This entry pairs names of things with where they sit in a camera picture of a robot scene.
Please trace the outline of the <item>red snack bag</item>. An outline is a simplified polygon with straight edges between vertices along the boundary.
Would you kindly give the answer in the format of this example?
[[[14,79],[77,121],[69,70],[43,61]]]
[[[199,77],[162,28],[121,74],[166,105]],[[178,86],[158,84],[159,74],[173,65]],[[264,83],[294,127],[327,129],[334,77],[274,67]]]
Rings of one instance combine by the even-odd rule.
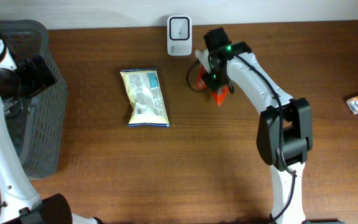
[[[197,90],[208,90],[211,95],[213,96],[213,98],[215,99],[216,103],[218,104],[218,106],[221,106],[226,95],[229,93],[229,87],[227,85],[224,85],[222,87],[220,87],[218,90],[213,91],[213,90],[209,90],[205,84],[205,82],[203,81],[202,77],[204,75],[207,75],[207,71],[204,68],[204,66],[201,66],[199,73],[198,73],[198,78],[196,81],[196,89]]]

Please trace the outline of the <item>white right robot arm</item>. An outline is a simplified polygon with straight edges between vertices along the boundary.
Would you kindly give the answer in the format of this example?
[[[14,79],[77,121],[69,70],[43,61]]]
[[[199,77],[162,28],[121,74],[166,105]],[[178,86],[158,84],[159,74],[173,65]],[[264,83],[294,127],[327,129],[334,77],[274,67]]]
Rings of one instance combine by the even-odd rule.
[[[233,43],[220,27],[204,37],[206,49],[196,57],[206,72],[208,90],[237,85],[259,114],[256,145],[269,166],[273,185],[273,207],[269,223],[306,224],[302,178],[313,148],[311,105],[282,90],[263,70],[245,42]]]

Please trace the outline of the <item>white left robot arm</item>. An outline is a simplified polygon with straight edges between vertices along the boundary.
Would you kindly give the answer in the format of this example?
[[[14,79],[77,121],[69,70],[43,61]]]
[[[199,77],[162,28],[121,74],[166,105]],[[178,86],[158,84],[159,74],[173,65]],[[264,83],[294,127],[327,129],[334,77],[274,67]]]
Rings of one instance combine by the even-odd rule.
[[[27,178],[9,135],[10,103],[38,95],[57,78],[40,55],[17,60],[0,32],[0,223],[101,223],[71,211],[62,194],[42,199]]]

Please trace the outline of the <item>yellow snack bag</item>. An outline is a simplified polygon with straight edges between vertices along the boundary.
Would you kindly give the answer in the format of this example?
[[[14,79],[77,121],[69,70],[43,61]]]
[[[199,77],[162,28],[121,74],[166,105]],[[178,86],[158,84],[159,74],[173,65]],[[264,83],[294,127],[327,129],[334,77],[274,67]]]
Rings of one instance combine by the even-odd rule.
[[[156,68],[120,71],[133,112],[129,127],[170,127]]]

